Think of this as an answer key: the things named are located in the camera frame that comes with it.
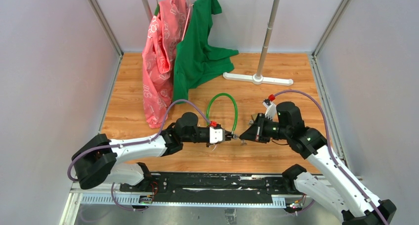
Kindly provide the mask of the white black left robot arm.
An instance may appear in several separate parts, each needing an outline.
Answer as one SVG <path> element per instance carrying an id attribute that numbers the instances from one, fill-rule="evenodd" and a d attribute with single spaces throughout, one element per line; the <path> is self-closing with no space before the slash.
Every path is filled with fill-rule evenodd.
<path id="1" fill-rule="evenodd" d="M 97 134 L 72 156 L 70 168 L 84 190 L 103 183 L 120 183 L 145 192 L 151 187 L 148 168 L 144 163 L 131 165 L 129 161 L 169 156 L 181 151 L 186 142 L 216 145 L 234 138 L 235 135 L 221 124 L 211 122 L 207 127 L 198 126 L 198 116 L 187 112 L 149 137 L 109 139 L 105 134 Z"/>

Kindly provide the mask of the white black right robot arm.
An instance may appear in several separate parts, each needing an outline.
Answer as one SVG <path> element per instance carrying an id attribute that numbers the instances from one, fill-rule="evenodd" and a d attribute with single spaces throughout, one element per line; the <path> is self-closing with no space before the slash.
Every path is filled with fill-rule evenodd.
<path id="1" fill-rule="evenodd" d="M 317 129 L 305 126 L 300 109 L 293 102 L 270 103 L 266 113 L 259 113 L 239 138 L 259 143 L 286 140 L 294 152 L 321 171 L 331 187 L 295 164 L 282 173 L 283 190 L 308 195 L 343 225 L 391 223 L 397 210 L 395 204 L 366 188 L 328 147 L 326 138 Z"/>

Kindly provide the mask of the brass padlock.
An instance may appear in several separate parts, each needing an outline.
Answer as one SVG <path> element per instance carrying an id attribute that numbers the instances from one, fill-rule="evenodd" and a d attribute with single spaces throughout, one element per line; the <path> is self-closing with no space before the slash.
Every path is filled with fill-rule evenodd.
<path id="1" fill-rule="evenodd" d="M 251 126 L 257 120 L 257 117 L 258 117 L 258 113 L 252 114 L 248 125 Z"/>

